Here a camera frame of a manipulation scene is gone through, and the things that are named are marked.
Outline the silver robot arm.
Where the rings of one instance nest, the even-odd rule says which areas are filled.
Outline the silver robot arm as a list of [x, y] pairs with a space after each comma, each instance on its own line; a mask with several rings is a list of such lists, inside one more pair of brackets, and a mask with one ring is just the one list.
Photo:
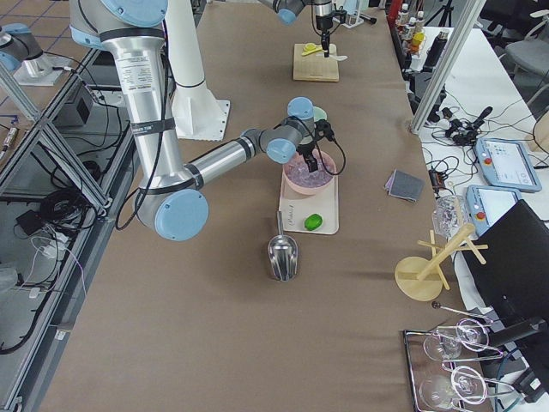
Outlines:
[[337, 9], [332, 1], [302, 1], [302, 0], [259, 0], [259, 3], [272, 9], [279, 20], [290, 25], [306, 6], [311, 7], [312, 27], [320, 38], [323, 55], [330, 56], [330, 36], [334, 26]]
[[247, 130], [184, 163], [179, 139], [220, 137], [226, 120], [205, 81], [190, 3], [73, 1], [69, 12], [74, 41], [114, 58], [143, 170], [133, 216], [159, 236], [196, 236], [209, 212], [202, 187], [255, 155], [285, 164], [311, 151], [313, 105], [298, 97], [274, 128]]

